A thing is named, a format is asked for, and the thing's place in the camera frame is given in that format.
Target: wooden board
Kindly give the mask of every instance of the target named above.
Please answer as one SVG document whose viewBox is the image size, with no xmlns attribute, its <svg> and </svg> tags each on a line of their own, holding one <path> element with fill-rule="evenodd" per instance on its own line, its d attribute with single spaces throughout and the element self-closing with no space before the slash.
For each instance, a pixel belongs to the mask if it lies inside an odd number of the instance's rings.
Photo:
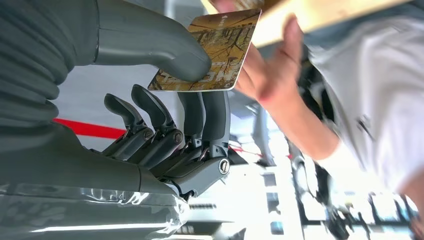
<svg viewBox="0 0 424 240">
<path fill-rule="evenodd" d="M 209 14 L 217 13 L 209 0 L 201 0 Z M 410 0 L 265 0 L 262 16 L 253 35 L 253 44 L 263 47 L 281 41 L 283 24 L 296 14 L 304 33 L 348 19 L 378 12 Z"/>
</svg>

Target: forearm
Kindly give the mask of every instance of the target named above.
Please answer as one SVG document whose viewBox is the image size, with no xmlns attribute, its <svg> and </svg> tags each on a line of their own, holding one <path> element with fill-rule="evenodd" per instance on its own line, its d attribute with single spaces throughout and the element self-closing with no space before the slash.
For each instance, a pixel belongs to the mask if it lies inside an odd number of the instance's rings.
<svg viewBox="0 0 424 240">
<path fill-rule="evenodd" d="M 339 137 L 308 109 L 297 92 L 266 110 L 288 139 L 314 160 L 329 157 L 339 144 Z"/>
</svg>

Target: human hand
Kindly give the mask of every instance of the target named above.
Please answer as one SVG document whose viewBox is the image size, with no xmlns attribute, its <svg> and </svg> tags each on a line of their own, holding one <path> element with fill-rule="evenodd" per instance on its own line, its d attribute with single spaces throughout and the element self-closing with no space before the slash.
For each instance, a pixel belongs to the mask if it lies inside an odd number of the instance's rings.
<svg viewBox="0 0 424 240">
<path fill-rule="evenodd" d="M 417 240 L 424 239 L 424 224 L 419 218 L 415 218 L 411 221 L 411 231 Z"/>
<path fill-rule="evenodd" d="M 234 0 L 212 0 L 220 13 L 236 11 Z M 302 57 L 303 34 L 295 16 L 284 27 L 284 41 L 265 61 L 251 45 L 235 88 L 257 100 L 264 108 L 280 106 L 298 96 L 297 79 Z"/>
</svg>

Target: white shirt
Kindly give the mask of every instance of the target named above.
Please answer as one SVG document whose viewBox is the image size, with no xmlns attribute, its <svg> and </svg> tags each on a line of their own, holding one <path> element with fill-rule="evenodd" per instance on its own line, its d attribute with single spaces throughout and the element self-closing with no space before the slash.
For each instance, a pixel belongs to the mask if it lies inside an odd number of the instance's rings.
<svg viewBox="0 0 424 240">
<path fill-rule="evenodd" d="M 401 191 L 424 170 L 424 21 L 366 22 L 335 47 L 310 51 L 342 143 L 363 170 Z M 343 147 L 321 162 L 330 174 L 355 165 L 341 159 Z"/>
</svg>

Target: screw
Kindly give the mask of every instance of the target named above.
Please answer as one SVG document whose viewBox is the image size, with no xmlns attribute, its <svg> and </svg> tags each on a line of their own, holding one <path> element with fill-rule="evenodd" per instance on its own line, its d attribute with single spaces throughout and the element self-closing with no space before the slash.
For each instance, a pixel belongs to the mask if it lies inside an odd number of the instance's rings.
<svg viewBox="0 0 424 240">
<path fill-rule="evenodd" d="M 219 162 L 219 172 L 222 175 L 227 174 L 230 171 L 230 162 L 228 159 L 224 158 Z"/>
<path fill-rule="evenodd" d="M 152 136 L 153 136 L 153 132 L 152 131 L 149 131 L 149 130 L 146 131 L 146 132 L 144 132 L 144 135 L 143 135 L 143 137 L 144 137 L 145 140 L 150 139 Z"/>
<path fill-rule="evenodd" d="M 175 133 L 175 135 L 173 136 L 174 141 L 179 144 L 181 143 L 181 141 L 183 140 L 183 135 L 181 134 L 181 132 L 177 132 Z"/>
</svg>

